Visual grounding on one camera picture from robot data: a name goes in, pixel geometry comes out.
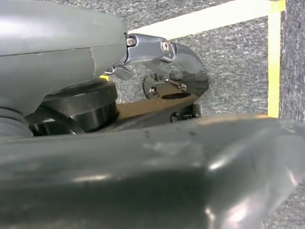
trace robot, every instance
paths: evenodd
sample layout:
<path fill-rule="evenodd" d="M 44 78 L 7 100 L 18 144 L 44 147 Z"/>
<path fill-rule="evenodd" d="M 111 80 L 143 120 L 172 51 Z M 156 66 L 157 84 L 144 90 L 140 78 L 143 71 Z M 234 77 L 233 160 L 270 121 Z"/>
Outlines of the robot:
<path fill-rule="evenodd" d="M 0 229 L 246 229 L 305 174 L 303 127 L 199 118 L 200 93 L 170 76 L 116 104 L 100 76 L 127 81 L 135 62 L 203 69 L 190 48 L 128 34 L 114 15 L 1 0 Z"/>

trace gray carpet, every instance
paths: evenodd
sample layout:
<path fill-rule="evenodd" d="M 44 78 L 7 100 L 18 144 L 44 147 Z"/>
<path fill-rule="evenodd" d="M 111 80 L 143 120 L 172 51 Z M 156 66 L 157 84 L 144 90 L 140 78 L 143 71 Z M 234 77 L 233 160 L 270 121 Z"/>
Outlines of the gray carpet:
<path fill-rule="evenodd" d="M 218 5 L 229 0 L 52 0 L 121 16 L 129 29 Z M 283 13 L 281 60 L 281 118 L 305 119 L 303 0 L 286 0 Z M 210 78 L 210 89 L 200 101 L 203 115 L 218 113 L 267 113 L 267 25 L 261 18 L 194 36 L 177 39 L 196 51 Z M 119 103 L 144 98 L 140 65 L 132 67 L 131 82 L 114 79 Z M 261 228 L 300 228 L 305 226 L 305 185 L 301 184 Z"/>

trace screw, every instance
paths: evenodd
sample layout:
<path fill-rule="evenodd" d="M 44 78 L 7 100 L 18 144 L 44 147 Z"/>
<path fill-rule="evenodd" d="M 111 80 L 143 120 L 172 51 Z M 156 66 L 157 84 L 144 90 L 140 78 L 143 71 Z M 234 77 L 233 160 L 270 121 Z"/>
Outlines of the screw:
<path fill-rule="evenodd" d="M 169 44 L 168 41 L 161 41 L 161 49 L 163 52 L 169 52 L 169 51 Z"/>
<path fill-rule="evenodd" d="M 126 39 L 126 42 L 127 43 L 128 46 L 133 46 L 136 43 L 133 37 L 128 37 L 127 39 Z"/>

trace shiny metal surface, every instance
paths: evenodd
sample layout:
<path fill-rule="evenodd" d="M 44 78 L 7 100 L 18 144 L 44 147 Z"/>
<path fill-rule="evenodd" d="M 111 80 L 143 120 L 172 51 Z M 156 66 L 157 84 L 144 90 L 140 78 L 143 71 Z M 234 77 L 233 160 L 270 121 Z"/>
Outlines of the shiny metal surface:
<path fill-rule="evenodd" d="M 305 128 L 236 115 L 2 141 L 2 229 L 250 229 L 305 175 Z"/>

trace robotic arm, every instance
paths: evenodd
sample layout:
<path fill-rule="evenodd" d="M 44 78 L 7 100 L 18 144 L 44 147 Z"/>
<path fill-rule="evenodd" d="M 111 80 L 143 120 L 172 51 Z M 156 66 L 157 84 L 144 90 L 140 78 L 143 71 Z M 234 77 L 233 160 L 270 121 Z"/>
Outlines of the robotic arm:
<path fill-rule="evenodd" d="M 118 17 L 30 0 L 0 2 L 0 135 L 29 136 L 23 116 L 48 94 L 114 74 L 132 77 L 126 66 L 143 62 L 202 69 L 189 48 L 164 38 L 127 35 Z"/>

